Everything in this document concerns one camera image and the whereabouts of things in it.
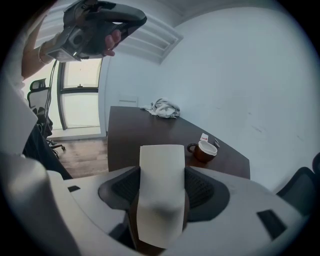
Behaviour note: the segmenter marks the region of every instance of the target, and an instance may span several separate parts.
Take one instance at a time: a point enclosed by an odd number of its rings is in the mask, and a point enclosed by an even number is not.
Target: white cloth
[[[166,97],[159,98],[154,103],[151,102],[150,105],[141,106],[140,109],[161,118],[177,118],[180,116],[180,107]]]
[[[21,90],[24,87],[22,58],[30,33],[44,15],[25,25],[8,52],[0,73],[0,151],[7,154],[22,153],[38,120]]]

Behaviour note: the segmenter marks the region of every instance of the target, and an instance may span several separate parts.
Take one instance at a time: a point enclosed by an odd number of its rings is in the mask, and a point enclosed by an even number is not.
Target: white wall
[[[319,62],[296,26],[262,8],[204,14],[176,27],[184,39],[160,66],[158,94],[246,156],[251,179],[275,191],[320,151]],[[135,86],[147,73],[127,79]]]
[[[160,66],[136,56],[117,52],[110,58],[105,86],[105,127],[108,130],[110,106],[118,106],[120,95],[138,97],[138,106],[150,104],[161,94],[159,85]]]

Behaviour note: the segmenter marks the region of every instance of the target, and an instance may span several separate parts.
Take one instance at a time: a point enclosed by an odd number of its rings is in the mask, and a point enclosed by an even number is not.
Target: person's arm
[[[39,49],[40,46],[35,48],[36,39],[40,30],[40,27],[42,25],[43,20],[38,24],[38,26],[32,31],[32,33],[29,35],[27,43],[23,50],[23,57],[22,57],[22,67],[21,67],[21,74],[24,79],[27,79],[31,77],[33,74],[37,73],[40,69],[42,69],[45,64],[50,63],[53,59],[47,55],[45,55],[43,52],[48,47],[51,47],[53,45],[54,39],[51,39],[47,42],[45,42],[40,51],[40,59],[39,60]]]
[[[21,74],[24,79],[27,79],[31,77],[33,74],[37,73],[40,69],[42,69],[45,66],[44,63],[49,64],[53,60],[53,58],[45,55],[44,53],[46,52],[46,49],[49,49],[55,45],[58,34],[51,40],[45,42],[42,46],[39,46],[38,48],[34,49],[42,22],[43,20],[30,34],[27,40],[27,43],[24,47],[23,57],[22,57],[22,70],[21,70]],[[119,30],[115,30],[112,32],[112,34],[107,35],[104,39],[105,48],[106,48],[104,51],[104,54],[106,56],[114,56],[115,52],[113,51],[113,48],[117,43],[120,42],[120,40],[121,40],[121,32]]]

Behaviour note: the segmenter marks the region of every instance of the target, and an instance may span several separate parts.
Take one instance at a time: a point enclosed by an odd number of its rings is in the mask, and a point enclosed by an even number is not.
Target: window frame
[[[99,69],[99,77],[101,73],[101,64]],[[57,85],[56,85],[56,98],[57,98],[57,105],[58,105],[58,112],[60,117],[60,122],[63,130],[68,129],[66,118],[65,118],[65,111],[64,111],[64,105],[63,105],[63,94],[79,94],[79,93],[98,93],[99,92],[99,79],[98,79],[98,86],[97,87],[69,87],[64,88],[64,82],[65,82],[65,68],[66,63],[65,62],[59,62],[58,66],[58,74],[57,74]]]

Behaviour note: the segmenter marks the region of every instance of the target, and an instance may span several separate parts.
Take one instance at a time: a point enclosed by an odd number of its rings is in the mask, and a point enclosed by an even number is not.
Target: gray device
[[[45,54],[59,62],[103,58],[107,35],[120,30],[121,42],[146,21],[143,11],[124,4],[79,0],[64,11],[63,31]]]

